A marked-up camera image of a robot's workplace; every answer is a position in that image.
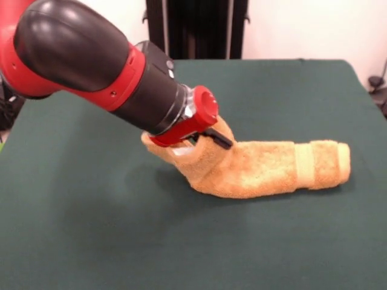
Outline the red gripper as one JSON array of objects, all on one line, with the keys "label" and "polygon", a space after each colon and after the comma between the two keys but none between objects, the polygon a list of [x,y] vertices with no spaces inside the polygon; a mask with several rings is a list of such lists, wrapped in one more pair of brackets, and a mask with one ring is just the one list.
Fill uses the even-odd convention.
[{"label": "red gripper", "polygon": [[223,149],[230,149],[233,141],[214,128],[209,128],[217,122],[218,103],[212,92],[205,86],[188,89],[186,104],[177,121],[164,133],[150,135],[150,140],[158,146],[169,147],[187,140],[197,144],[202,136],[210,137],[215,144]]}]

